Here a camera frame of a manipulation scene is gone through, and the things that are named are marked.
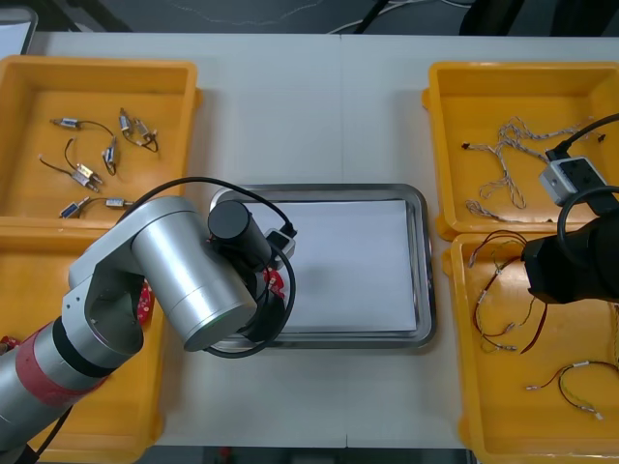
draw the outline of yellow tray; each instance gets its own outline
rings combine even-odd
[[[97,238],[77,229],[0,228],[0,336],[23,340],[58,317],[69,291],[69,266]],[[162,327],[156,304],[142,350],[74,406],[42,461],[129,463],[155,442],[162,433]],[[36,449],[50,429],[30,445]]]
[[[475,266],[467,266],[486,235],[463,234],[443,255],[443,270],[452,283],[457,324],[458,364],[463,418],[460,438],[481,462],[587,462],[597,457],[619,459],[619,376],[611,369],[588,366],[566,374],[570,390],[604,415],[578,411],[555,384],[539,391],[528,385],[546,382],[559,368],[585,360],[612,362],[615,320],[610,304],[583,301],[551,305],[537,344],[520,355],[533,338],[544,308],[536,302],[530,320],[494,341],[513,344],[517,353],[486,354],[472,324],[475,302],[494,273],[493,245],[483,248]],[[539,236],[527,236],[528,239]],[[497,252],[503,261],[519,256],[510,245]],[[531,296],[524,265],[503,271],[486,294],[481,311],[488,332],[503,330],[525,317]]]
[[[0,61],[0,226],[107,229],[120,212],[105,208],[102,202],[90,205],[82,219],[59,219],[58,215],[85,196],[135,200],[159,184],[182,177],[194,111],[201,100],[196,76],[195,65],[185,62],[35,56]],[[158,131],[158,154],[123,138],[118,122],[121,107]],[[110,135],[93,126],[67,130],[49,123],[62,117],[96,121],[117,135],[121,155],[115,177],[107,174],[101,155]],[[47,162],[70,169],[63,153],[72,136],[76,139],[70,159],[103,177],[100,194],[39,161],[43,154]],[[166,194],[181,192],[178,187]]]
[[[436,63],[429,71],[423,104],[429,110],[434,142],[436,183],[440,204],[438,231],[452,240],[459,233],[490,232],[496,228],[519,232],[556,231],[559,208],[545,192],[538,176],[545,164],[512,148],[504,149],[506,163],[525,196],[520,210],[506,188],[489,200],[479,188],[502,177],[497,159],[486,152],[465,151],[463,142],[495,145],[500,126],[519,116],[533,132],[550,132],[619,111],[616,63]],[[596,137],[576,142],[570,154],[593,161],[610,185],[619,183],[619,126],[605,126],[603,143]],[[538,152],[553,148],[563,138],[526,140]],[[474,217],[465,207],[478,200],[495,214],[523,223]],[[593,213],[579,205],[570,214],[576,227]]]

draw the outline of gray floor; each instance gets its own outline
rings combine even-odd
[[[325,34],[361,19],[374,0],[102,0],[135,32]],[[467,3],[472,0],[457,0]],[[73,20],[99,31],[87,14],[65,6]],[[556,0],[527,0],[511,35],[547,36]],[[463,8],[439,0],[407,5],[377,18],[368,34],[457,35]],[[619,36],[619,14],[605,35]]]

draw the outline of red band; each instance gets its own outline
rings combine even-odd
[[[87,390],[69,390],[53,382],[45,375],[35,358],[35,340],[43,329],[30,335],[16,348],[15,370],[17,377],[21,385],[43,404],[53,408],[71,406],[86,393],[96,390],[105,379],[103,378],[99,384]]]

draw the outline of black wire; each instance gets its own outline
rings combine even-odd
[[[279,249],[277,246],[273,244],[270,244],[270,245],[273,251],[275,252],[275,254],[280,257],[281,262],[283,263],[286,270],[288,271],[288,277],[290,279],[290,295],[288,295],[288,303],[286,304],[285,313],[284,313],[283,319],[281,320],[280,325],[278,326],[278,329],[274,331],[271,334],[271,336],[269,336],[266,340],[258,343],[256,346],[254,346],[253,348],[250,348],[249,350],[241,351],[241,352],[227,352],[227,351],[218,350],[217,348],[213,348],[212,346],[210,346],[204,350],[207,353],[210,353],[211,355],[217,356],[219,358],[225,358],[227,360],[239,360],[242,358],[247,358],[248,356],[255,355],[256,353],[261,352],[265,348],[268,348],[275,341],[275,339],[280,335],[281,331],[287,324],[288,319],[290,318],[290,314],[292,313],[292,306],[294,305],[294,299],[297,294],[297,280],[295,279],[294,271],[292,270],[292,265],[290,264],[290,261],[288,261],[288,258],[286,257],[284,252],[281,251],[281,249]]]
[[[597,128],[600,128],[601,126],[605,126],[606,124],[614,123],[615,121],[619,121],[619,113],[614,113],[614,114],[606,116],[606,117],[604,117],[602,119],[599,119],[598,121],[594,121],[590,125],[585,126],[584,128],[582,128],[578,132],[573,133],[570,137],[566,138],[564,141],[559,143],[554,150],[555,151],[559,151],[559,152],[565,152],[581,136],[589,133],[590,131],[594,131]]]
[[[249,198],[257,201],[258,203],[262,203],[263,205],[268,206],[273,211],[275,211],[280,216],[280,218],[283,219],[283,221],[284,221],[283,229],[285,229],[285,230],[282,229],[282,232],[285,233],[288,237],[291,237],[291,238],[296,235],[294,227],[292,226],[292,222],[290,222],[290,219],[288,219],[288,216],[285,215],[280,208],[278,208],[276,205],[274,205],[272,202],[270,202],[266,198],[263,198],[262,196],[254,193],[254,192],[252,192],[250,190],[247,190],[245,188],[241,188],[241,187],[235,186],[234,184],[230,184],[229,182],[221,181],[219,179],[214,179],[212,177],[201,177],[201,176],[200,177],[182,177],[180,179],[176,179],[174,181],[166,182],[165,184],[161,184],[160,186],[153,188],[151,191],[145,193],[140,198],[135,200],[135,202],[125,211],[125,213],[122,216],[120,216],[120,219],[118,219],[118,222],[120,222],[121,220],[126,218],[133,211],[135,211],[137,208],[142,206],[144,203],[146,203],[148,200],[153,198],[155,195],[161,193],[162,191],[167,190],[167,189],[171,189],[172,187],[180,186],[182,184],[191,184],[191,183],[195,183],[195,182],[198,182],[198,183],[202,182],[202,183],[205,183],[205,184],[213,184],[213,185],[216,185],[216,186],[225,187],[227,189],[238,191],[239,193],[243,193],[245,196],[248,196]]]
[[[69,141],[67,141],[67,145],[65,146],[65,160],[67,161],[67,164],[72,168],[72,170],[76,171],[77,168],[71,164],[71,162],[69,161],[69,156],[67,155],[67,152],[69,151],[69,147],[71,147],[72,143],[74,143],[73,137],[71,137]]]
[[[53,169],[54,171],[58,171],[58,172],[62,172],[63,174],[67,174],[68,176],[71,176],[71,172],[69,172],[67,169],[63,169],[62,167],[57,167],[54,166],[53,164],[49,164],[47,161],[45,161],[43,159],[43,157],[39,156],[39,161],[42,162],[45,166],[50,167],[51,169]]]
[[[249,249],[242,249],[239,246],[234,246],[234,245],[229,245],[229,244],[222,244],[218,241],[212,241],[213,246],[215,249],[229,249],[230,251],[234,251],[240,255],[243,255],[245,253],[248,253],[250,255],[252,255],[254,258],[256,258],[260,264],[264,267],[264,269],[267,271],[267,278],[269,279],[269,281],[271,281],[271,271],[269,270],[269,265],[267,264],[267,262],[262,259],[260,257],[260,255],[254,251],[251,251]],[[264,298],[265,296],[267,297],[266,300],[264,301],[264,304],[267,304],[269,301],[269,285],[267,283],[267,285],[264,287],[264,290],[262,290],[262,293],[260,294],[259,297],[257,297],[255,300],[258,302],[260,300],[262,300],[262,298]]]
[[[389,0],[378,0],[376,4],[371,7],[366,17],[363,18],[361,24],[353,31],[353,34],[363,34],[368,29],[368,26],[378,17],[378,14],[382,12],[383,8],[387,6]]]
[[[568,201],[566,201],[565,205],[563,205],[563,208],[561,208],[561,213],[559,214],[559,219],[557,220],[557,244],[559,245],[559,248],[561,248],[561,251],[563,251],[566,258],[581,268],[589,267],[589,263],[577,256],[568,246],[567,232],[565,230],[566,222],[568,220],[568,214],[576,203],[591,195],[597,195],[599,193],[619,193],[619,187],[602,186],[575,193],[568,199]]]
[[[112,137],[114,136],[114,132],[112,132],[107,126],[104,126],[101,123],[98,123],[97,121],[79,121],[79,124],[92,124],[94,126],[99,126],[100,128],[103,128],[107,131],[107,133],[109,133]]]
[[[56,421],[54,428],[51,429],[51,431],[49,432],[49,435],[47,435],[47,438],[45,438],[45,441],[41,444],[39,449],[37,449],[37,456],[41,457],[41,454],[43,454],[43,452],[47,450],[47,447],[53,441],[53,439],[56,438],[56,435],[58,435],[58,432],[62,428],[63,424],[67,420],[67,417],[71,413],[71,409],[73,408],[74,407],[72,406],[67,411],[65,411],[65,413]]]

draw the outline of metal tray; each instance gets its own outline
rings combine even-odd
[[[346,201],[406,202],[411,285],[417,328],[403,332],[282,333],[273,347],[280,348],[420,348],[436,331],[436,309],[432,280],[431,252],[427,232],[427,205],[422,194],[406,184],[299,184],[244,186],[274,203],[316,203]],[[220,189],[211,209],[226,200],[253,202],[228,188]],[[247,349],[253,343],[233,335],[216,345],[224,350]]]

